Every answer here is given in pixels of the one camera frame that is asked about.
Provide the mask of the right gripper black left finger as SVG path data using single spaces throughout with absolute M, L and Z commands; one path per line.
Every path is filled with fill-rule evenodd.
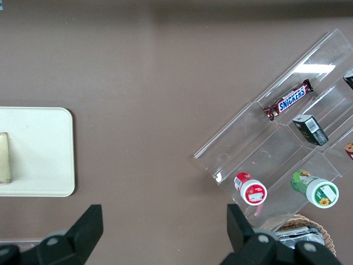
M 22 264 L 85 264 L 103 230 L 102 207 L 91 205 L 65 234 L 47 237 L 23 252 Z

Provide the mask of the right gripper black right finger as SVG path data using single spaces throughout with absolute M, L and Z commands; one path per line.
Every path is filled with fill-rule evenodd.
M 268 232 L 255 232 L 237 204 L 227 205 L 227 233 L 233 252 L 222 264 L 296 264 L 294 250 Z

